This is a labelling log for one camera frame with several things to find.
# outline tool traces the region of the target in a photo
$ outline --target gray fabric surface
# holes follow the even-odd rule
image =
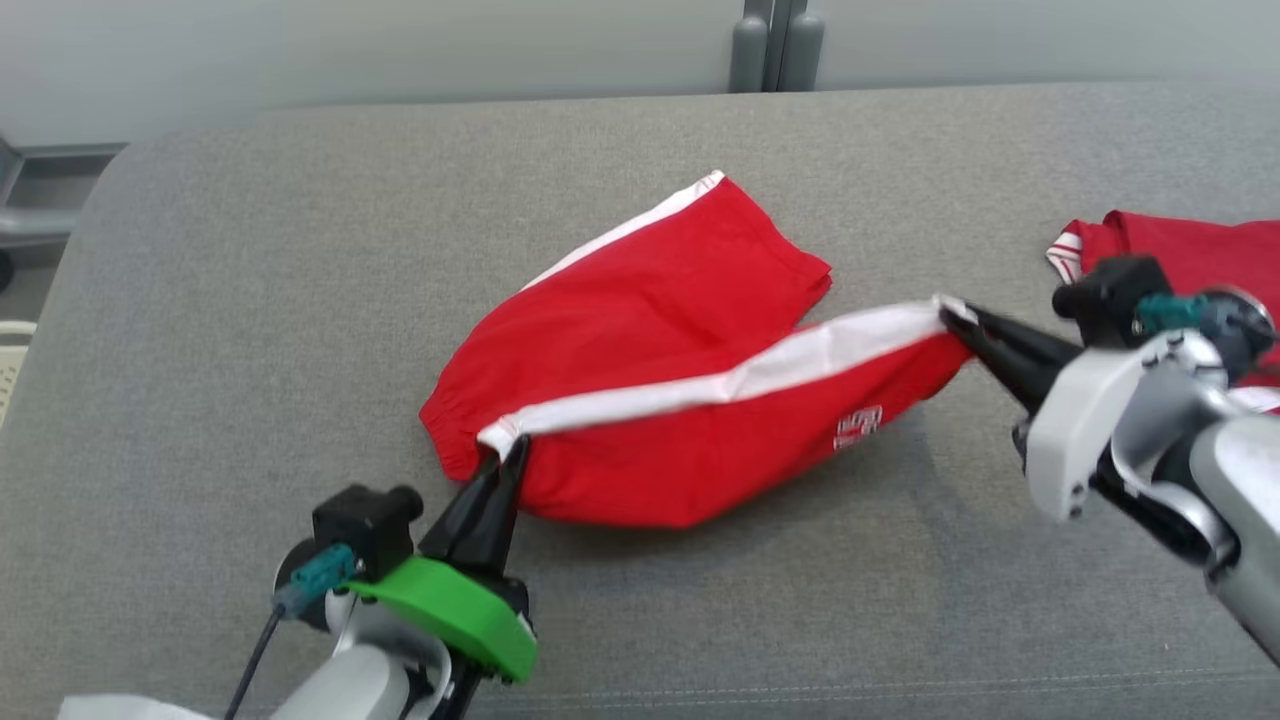
[[[129,147],[0,433],[4,715],[105,691],[220,714],[317,501],[407,482],[443,507],[416,411],[468,329],[713,168],[835,266],[815,318],[948,291],[1052,325],[1043,250],[1073,218],[1280,217],[1280,96],[352,108]],[[1192,569],[1098,500],[1034,512],[1015,419],[970,368],[692,532],[522,520],[541,656],[474,716],[1274,717],[1280,673]],[[246,716],[326,650],[284,628]]]

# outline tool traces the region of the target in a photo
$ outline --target white trim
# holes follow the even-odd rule
[[[602,234],[600,237],[570,252],[563,259],[561,259],[559,263],[556,263],[554,265],[548,268],[547,272],[529,281],[529,284],[526,284],[520,290],[529,290],[530,287],[534,287],[535,284],[545,281],[547,278],[554,275],[556,273],[563,270],[564,268],[568,268],[573,263],[577,263],[579,260],[586,258],[588,255],[595,252],[596,250],[612,245],[645,225],[652,225],[653,223],[657,223],[663,218],[669,218],[675,215],[676,213],[692,205],[694,201],[698,200],[699,197],[714,190],[716,186],[719,184],[719,181],[722,179],[724,179],[724,173],[719,170],[712,170],[712,174],[704,177],[703,179],[695,182],[694,184],[686,187],[685,190],[677,191],[671,197],[659,202],[652,210],[645,210],[644,213],[640,213],[635,218],[631,218],[630,220],[622,223],[621,225],[613,228],[612,231]]]
[[[1280,389],[1274,387],[1238,387],[1229,389],[1228,395],[1254,413],[1270,413],[1280,407]]]
[[[1044,251],[1044,256],[1048,258],[1062,282],[1070,284],[1084,277],[1084,266],[1080,263],[1083,252],[1084,241],[1080,240],[1080,236],[1065,232],[1057,236],[1053,245]]]
[[[571,395],[527,405],[480,430],[477,441],[506,459],[522,434],[548,434],[724,405],[813,383],[945,333],[940,297],[841,315],[796,332],[736,368],[710,375]]]

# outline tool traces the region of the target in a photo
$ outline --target red garment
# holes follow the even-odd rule
[[[522,505],[689,527],[933,395],[969,357],[932,302],[792,331],[829,268],[719,173],[602,236],[472,331],[421,411],[445,474],[535,441]]]
[[[1082,270],[1088,273],[1098,260],[1115,255],[1153,255],[1180,295],[1229,284],[1268,309],[1280,309],[1280,283],[1275,279],[1280,268],[1280,220],[1217,225],[1112,210],[1101,224],[1073,220],[1048,250],[1050,261],[1066,282],[1075,282]],[[1263,363],[1280,363],[1280,348]]]

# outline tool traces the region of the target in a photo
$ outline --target metal frame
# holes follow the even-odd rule
[[[0,250],[63,242],[79,219],[79,210],[27,210],[8,206],[27,161],[116,155],[123,147],[123,145],[93,145],[42,147],[18,152],[0,138]]]

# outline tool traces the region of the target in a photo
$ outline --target printed logo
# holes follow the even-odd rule
[[[844,450],[850,445],[858,445],[858,441],[879,429],[883,416],[884,409],[879,405],[863,407],[851,415],[845,415],[836,424],[836,437],[831,441],[832,448]]]

